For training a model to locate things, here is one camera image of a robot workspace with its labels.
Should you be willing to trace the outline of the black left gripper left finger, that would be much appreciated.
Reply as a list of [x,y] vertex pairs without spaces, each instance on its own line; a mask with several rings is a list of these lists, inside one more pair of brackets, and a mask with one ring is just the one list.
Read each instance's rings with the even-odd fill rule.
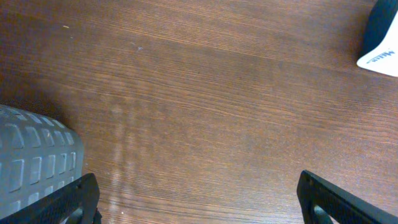
[[1,219],[1,223],[99,223],[99,199],[96,177],[89,173]]

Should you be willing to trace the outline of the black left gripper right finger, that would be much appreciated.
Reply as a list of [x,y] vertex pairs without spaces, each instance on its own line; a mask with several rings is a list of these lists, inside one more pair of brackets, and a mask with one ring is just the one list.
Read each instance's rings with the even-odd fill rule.
[[397,223],[397,217],[303,170],[297,196],[304,223]]

